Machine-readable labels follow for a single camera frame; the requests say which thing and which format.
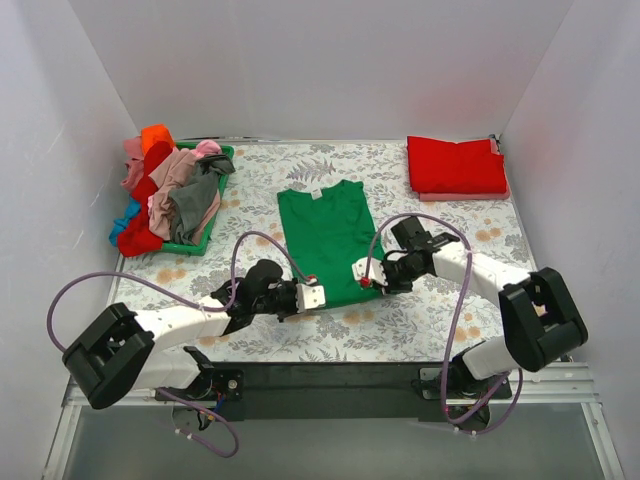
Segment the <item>green t shirt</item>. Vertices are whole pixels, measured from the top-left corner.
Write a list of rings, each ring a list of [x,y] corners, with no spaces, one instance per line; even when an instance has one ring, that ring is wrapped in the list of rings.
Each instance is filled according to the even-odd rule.
[[[375,259],[384,256],[381,244],[371,243],[376,228],[361,182],[342,180],[311,193],[288,189],[277,201],[288,252],[324,287],[328,309],[380,297],[377,290],[362,288],[352,271],[369,252]]]

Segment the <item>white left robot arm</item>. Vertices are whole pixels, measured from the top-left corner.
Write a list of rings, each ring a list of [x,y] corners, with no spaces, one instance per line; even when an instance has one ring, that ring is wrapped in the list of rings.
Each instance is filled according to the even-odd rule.
[[[95,409],[142,389],[154,389],[161,398],[207,399],[220,381],[193,341],[230,335],[257,315],[284,320],[303,312],[315,291],[298,279],[284,279],[277,263],[260,260],[245,276],[225,282],[195,306],[106,307],[64,349],[62,362]]]

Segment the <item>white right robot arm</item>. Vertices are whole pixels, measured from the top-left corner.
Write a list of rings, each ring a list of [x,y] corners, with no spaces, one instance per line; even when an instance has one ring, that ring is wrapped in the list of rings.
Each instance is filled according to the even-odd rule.
[[[399,214],[387,221],[400,249],[396,259],[381,260],[376,289],[404,294],[424,276],[442,278],[496,306],[502,322],[501,335],[445,354],[441,392],[475,397],[489,379],[513,370],[537,372],[587,342],[588,329],[557,270],[529,271],[475,253],[459,230],[433,235],[422,226],[424,218]]]

